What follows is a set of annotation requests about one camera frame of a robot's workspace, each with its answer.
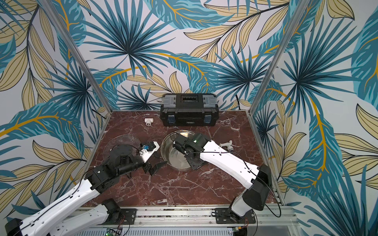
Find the stainless steel pot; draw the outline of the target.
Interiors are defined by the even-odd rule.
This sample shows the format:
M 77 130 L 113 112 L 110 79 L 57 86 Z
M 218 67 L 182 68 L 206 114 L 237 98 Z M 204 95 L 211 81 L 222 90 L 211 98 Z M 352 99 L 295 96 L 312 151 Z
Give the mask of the stainless steel pot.
M 173 141 L 179 135 L 190 138 L 194 134 L 194 132 L 189 130 L 177 130 L 164 138 L 160 148 L 161 157 L 172 169 L 181 172 L 187 172 L 192 169 L 184 155 L 173 147 Z

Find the glass pot lid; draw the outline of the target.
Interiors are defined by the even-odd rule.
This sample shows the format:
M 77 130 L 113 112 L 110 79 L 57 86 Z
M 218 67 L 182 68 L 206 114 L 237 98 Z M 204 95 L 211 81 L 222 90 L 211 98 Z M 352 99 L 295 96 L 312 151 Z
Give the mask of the glass pot lid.
M 104 160 L 109 157 L 110 151 L 117 145 L 128 144 L 135 146 L 136 148 L 140 147 L 141 141 L 133 135 L 120 135 L 108 142 L 103 151 Z

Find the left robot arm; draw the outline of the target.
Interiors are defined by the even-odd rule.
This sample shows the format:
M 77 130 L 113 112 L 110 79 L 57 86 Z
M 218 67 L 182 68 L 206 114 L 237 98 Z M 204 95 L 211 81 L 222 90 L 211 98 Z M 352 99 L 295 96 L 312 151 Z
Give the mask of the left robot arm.
M 128 144 L 113 147 L 107 159 L 89 170 L 80 183 L 65 195 L 24 220 L 8 222 L 7 235 L 46 236 L 76 209 L 117 184 L 120 176 L 146 166 L 158 149 L 157 142 L 148 142 L 139 148 Z

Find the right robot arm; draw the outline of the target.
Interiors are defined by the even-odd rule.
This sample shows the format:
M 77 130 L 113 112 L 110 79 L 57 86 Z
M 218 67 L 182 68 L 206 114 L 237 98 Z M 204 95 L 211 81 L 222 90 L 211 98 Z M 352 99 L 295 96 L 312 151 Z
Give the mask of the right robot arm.
M 184 155 L 193 170 L 210 163 L 245 187 L 245 190 L 232 201 L 224 216 L 236 222 L 252 209 L 264 209 L 268 195 L 272 192 L 272 174 L 267 165 L 257 166 L 248 163 L 200 133 L 192 137 L 178 135 L 173 140 L 173 147 Z

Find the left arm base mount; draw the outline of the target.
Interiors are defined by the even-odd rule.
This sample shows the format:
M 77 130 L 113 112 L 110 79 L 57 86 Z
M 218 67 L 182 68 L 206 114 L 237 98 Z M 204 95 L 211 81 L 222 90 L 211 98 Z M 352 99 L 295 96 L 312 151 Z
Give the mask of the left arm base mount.
M 134 225 L 136 219 L 136 208 L 121 208 L 106 212 L 108 217 L 100 225 Z

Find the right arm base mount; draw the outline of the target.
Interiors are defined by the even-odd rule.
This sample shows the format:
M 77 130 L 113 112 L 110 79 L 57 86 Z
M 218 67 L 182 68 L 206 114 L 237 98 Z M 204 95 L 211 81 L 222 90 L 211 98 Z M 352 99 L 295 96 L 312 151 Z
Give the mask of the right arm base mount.
M 217 224 L 255 224 L 256 218 L 252 210 L 244 216 L 239 216 L 229 208 L 215 208 L 211 215 L 215 217 Z

